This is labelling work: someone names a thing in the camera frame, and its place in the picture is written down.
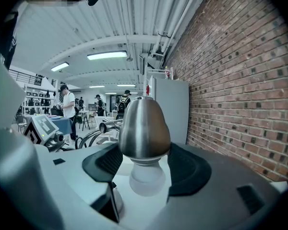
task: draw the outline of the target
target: vent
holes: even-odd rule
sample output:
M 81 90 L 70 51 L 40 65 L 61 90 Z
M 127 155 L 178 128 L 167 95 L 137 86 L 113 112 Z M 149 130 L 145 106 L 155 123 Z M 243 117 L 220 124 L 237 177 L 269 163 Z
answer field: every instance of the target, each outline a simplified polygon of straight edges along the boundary
M 237 191 L 251 215 L 256 213 L 262 206 L 264 206 L 264 203 L 259 198 L 256 191 L 250 185 L 238 187 Z

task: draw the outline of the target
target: white refrigerator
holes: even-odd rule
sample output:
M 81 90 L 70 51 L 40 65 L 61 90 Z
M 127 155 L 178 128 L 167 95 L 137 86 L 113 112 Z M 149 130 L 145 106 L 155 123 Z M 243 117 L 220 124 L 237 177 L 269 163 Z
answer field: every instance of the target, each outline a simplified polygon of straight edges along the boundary
M 189 83 L 151 76 L 146 91 L 160 105 L 171 141 L 186 144 L 189 120 Z

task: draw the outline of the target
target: white t-shirt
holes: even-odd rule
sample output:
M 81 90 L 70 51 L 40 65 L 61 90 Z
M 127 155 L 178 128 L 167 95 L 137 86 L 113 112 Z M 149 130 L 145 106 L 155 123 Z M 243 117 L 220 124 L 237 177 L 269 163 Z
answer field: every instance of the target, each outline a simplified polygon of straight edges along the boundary
M 70 102 L 74 102 L 75 101 L 75 96 L 73 93 L 71 92 L 68 92 L 68 94 L 64 95 L 64 99 L 63 99 L 63 105 L 67 105 L 69 104 Z M 63 112 L 64 112 L 64 117 L 73 117 L 75 116 L 76 114 L 76 111 L 75 111 L 75 108 L 74 108 L 74 105 L 73 106 L 70 106 L 68 108 L 64 108 L 63 109 Z

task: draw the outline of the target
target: ceiling beam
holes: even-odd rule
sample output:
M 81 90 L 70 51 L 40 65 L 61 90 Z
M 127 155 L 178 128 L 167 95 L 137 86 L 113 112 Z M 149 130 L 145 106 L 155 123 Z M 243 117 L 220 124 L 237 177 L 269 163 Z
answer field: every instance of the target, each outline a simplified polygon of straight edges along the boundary
M 64 80 L 70 81 L 70 80 L 76 80 L 80 78 L 94 78 L 94 79 L 103 78 L 105 79 L 106 77 L 111 77 L 111 76 L 117 77 L 117 76 L 133 75 L 133 73 L 140 74 L 140 71 L 138 70 L 97 71 L 97 72 L 89 72 L 89 73 L 84 73 L 84 74 L 73 75 L 73 76 L 65 78 Z
M 142 43 L 142 44 L 154 44 L 156 42 L 157 36 L 153 35 L 127 35 L 128 42 L 131 43 Z M 162 37 L 161 42 L 165 42 L 166 37 Z M 44 63 L 41 67 L 41 70 L 45 69 L 47 66 L 52 65 L 55 62 L 58 62 L 70 55 L 73 55 L 75 53 L 91 49 L 93 47 L 100 47 L 100 46 L 106 46 L 106 45 L 114 45 L 114 44 L 123 44 L 126 42 L 126 36 L 120 35 L 120 36 L 110 36 L 105 38 L 100 38 L 96 40 L 92 40 L 90 42 L 86 42 L 80 45 L 77 45 L 75 47 L 72 47 L 70 49 L 67 49 L 50 60 L 48 60 L 46 63 Z

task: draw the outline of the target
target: stainless steel knob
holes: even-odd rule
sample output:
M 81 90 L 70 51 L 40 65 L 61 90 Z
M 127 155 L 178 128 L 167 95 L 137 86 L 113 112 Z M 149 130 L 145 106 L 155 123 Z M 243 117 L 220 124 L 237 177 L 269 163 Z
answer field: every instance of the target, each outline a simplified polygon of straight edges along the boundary
M 159 104 L 138 97 L 128 105 L 119 134 L 119 149 L 134 161 L 154 161 L 170 147 L 168 126 Z

